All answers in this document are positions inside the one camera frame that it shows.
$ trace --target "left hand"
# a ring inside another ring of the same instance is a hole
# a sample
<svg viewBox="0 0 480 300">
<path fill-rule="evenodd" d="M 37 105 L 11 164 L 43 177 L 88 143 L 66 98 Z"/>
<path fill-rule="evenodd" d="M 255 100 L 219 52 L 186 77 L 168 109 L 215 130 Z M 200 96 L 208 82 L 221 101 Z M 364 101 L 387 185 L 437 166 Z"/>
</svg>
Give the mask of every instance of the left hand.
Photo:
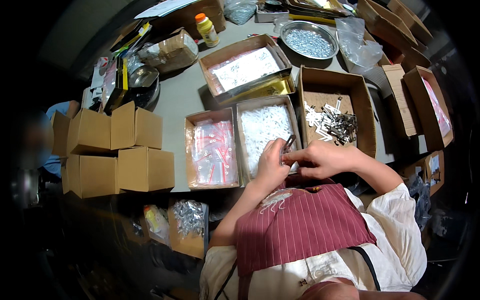
<svg viewBox="0 0 480 300">
<path fill-rule="evenodd" d="M 251 181 L 255 189 L 268 196 L 277 186 L 279 186 L 290 172 L 290 166 L 280 166 L 280 149 L 285 145 L 284 139 L 278 138 L 269 141 L 258 160 L 257 177 Z"/>
</svg>

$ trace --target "white shirt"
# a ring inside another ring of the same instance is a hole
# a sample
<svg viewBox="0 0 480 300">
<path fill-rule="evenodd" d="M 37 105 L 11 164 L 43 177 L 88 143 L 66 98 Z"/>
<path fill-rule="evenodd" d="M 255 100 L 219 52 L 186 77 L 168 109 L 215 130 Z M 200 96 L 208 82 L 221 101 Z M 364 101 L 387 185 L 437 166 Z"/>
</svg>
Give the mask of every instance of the white shirt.
<svg viewBox="0 0 480 300">
<path fill-rule="evenodd" d="M 405 184 L 375 198 L 365 211 L 361 200 L 345 189 L 361 212 L 377 246 L 360 245 L 370 257 L 382 291 L 410 291 L 425 272 L 427 255 L 415 223 L 415 200 Z M 206 254 L 200 275 L 200 299 L 212 300 L 225 282 L 237 258 L 235 246 L 212 247 Z M 312 285 L 334 277 L 349 279 L 356 288 L 376 290 L 372 274 L 362 256 L 340 249 L 295 262 L 255 271 L 249 289 L 250 300 L 298 299 Z M 238 297 L 237 269 L 224 288 L 230 300 Z M 219 299 L 226 299 L 222 293 Z"/>
</svg>

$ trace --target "plastic bottle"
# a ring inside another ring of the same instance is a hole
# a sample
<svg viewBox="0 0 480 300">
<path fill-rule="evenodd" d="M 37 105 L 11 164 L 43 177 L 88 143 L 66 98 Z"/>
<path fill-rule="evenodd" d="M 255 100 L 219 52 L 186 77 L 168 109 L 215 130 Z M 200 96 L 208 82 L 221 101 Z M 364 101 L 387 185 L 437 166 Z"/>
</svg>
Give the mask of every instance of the plastic bottle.
<svg viewBox="0 0 480 300">
<path fill-rule="evenodd" d="M 197 30 L 204 38 L 204 42 L 207 47 L 215 47 L 218 45 L 220 40 L 218 39 L 218 35 L 216 34 L 212 21 L 210 21 L 210 19 L 207 18 L 204 13 L 199 13 L 196 15 L 195 21 L 197 22 Z"/>
</svg>

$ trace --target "hand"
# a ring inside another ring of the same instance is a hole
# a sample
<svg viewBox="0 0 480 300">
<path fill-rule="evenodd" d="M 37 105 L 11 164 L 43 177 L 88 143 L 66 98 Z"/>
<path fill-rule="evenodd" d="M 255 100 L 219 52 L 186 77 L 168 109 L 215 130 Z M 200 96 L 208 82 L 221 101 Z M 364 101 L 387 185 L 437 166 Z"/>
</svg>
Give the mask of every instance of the hand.
<svg viewBox="0 0 480 300">
<path fill-rule="evenodd" d="M 298 161 L 298 173 L 306 178 L 325 179 L 341 172 L 354 171 L 355 162 L 362 152 L 353 146 L 339 147 L 315 140 L 306 149 L 287 153 L 287 163 Z"/>
<path fill-rule="evenodd" d="M 285 143 L 286 141 L 280 138 L 269 141 L 258 160 L 257 177 L 251 183 L 265 197 L 279 186 L 290 172 L 290 166 L 281 167 L 279 162 L 280 149 Z"/>
</svg>

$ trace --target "right hand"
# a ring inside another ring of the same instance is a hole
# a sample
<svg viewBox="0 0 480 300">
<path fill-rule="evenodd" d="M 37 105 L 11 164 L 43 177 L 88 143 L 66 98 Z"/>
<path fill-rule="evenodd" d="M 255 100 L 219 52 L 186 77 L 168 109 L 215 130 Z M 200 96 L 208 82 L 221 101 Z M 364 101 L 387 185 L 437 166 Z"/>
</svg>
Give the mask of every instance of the right hand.
<svg viewBox="0 0 480 300">
<path fill-rule="evenodd" d="M 306 149 L 283 155 L 287 163 L 298 161 L 298 173 L 305 178 L 325 179 L 341 172 L 353 172 L 362 152 L 353 146 L 339 147 L 315 140 Z"/>
</svg>

